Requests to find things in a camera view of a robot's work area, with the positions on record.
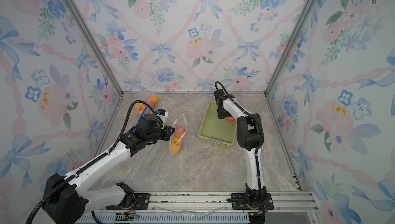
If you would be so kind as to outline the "pink peach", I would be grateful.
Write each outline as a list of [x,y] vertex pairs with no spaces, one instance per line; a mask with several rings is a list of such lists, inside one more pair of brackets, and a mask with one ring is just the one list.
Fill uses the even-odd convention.
[[226,121],[227,122],[233,122],[235,120],[235,118],[233,118],[233,117],[227,117],[226,118]]
[[181,137],[186,132],[186,129],[183,127],[177,127],[175,131],[176,137]]

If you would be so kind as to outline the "green plastic basket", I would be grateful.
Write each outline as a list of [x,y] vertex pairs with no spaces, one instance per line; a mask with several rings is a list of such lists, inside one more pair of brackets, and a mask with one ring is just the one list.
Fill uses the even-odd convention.
[[216,103],[209,102],[199,129],[198,137],[201,142],[230,149],[235,141],[236,129],[236,122],[228,122],[226,119],[219,119]]

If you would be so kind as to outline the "blue zipper clear bag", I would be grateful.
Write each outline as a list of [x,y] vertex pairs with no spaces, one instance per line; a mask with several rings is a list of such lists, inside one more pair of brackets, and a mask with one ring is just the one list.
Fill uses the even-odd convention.
[[147,112],[148,110],[149,110],[149,109],[148,109],[147,106],[144,107],[144,108],[140,108],[140,109],[138,110],[138,111],[139,111],[139,114],[140,114],[140,117],[139,117],[139,119],[138,119],[138,121],[137,121],[137,123],[136,123],[135,128],[133,129],[133,132],[136,131],[136,128],[137,128],[137,126],[139,125],[139,123],[140,123],[142,117],[146,114],[146,112]]

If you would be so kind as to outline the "yellow peach with leaf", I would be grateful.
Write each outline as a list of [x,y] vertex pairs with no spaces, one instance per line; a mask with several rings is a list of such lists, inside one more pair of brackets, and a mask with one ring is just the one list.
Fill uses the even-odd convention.
[[180,137],[175,137],[173,138],[171,145],[172,146],[179,145],[180,141],[181,141]]

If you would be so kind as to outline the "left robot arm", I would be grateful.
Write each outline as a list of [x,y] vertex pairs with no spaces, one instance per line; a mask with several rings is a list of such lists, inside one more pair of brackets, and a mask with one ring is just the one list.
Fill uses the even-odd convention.
[[169,141],[175,128],[165,125],[168,112],[159,109],[156,114],[145,114],[135,128],[121,135],[113,146],[83,166],[61,176],[47,179],[42,209],[57,224],[73,224],[82,215],[100,208],[116,206],[131,208],[136,198],[126,183],[90,191],[89,188],[115,166],[128,160],[147,145]]

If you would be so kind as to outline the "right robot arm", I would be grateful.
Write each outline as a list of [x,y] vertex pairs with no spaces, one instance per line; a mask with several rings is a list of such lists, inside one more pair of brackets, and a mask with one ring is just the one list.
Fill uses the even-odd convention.
[[264,210],[266,188],[261,173],[261,148],[264,133],[259,114],[252,114],[225,89],[216,89],[214,97],[219,119],[232,117],[236,121],[236,139],[246,161],[246,202],[252,209]]

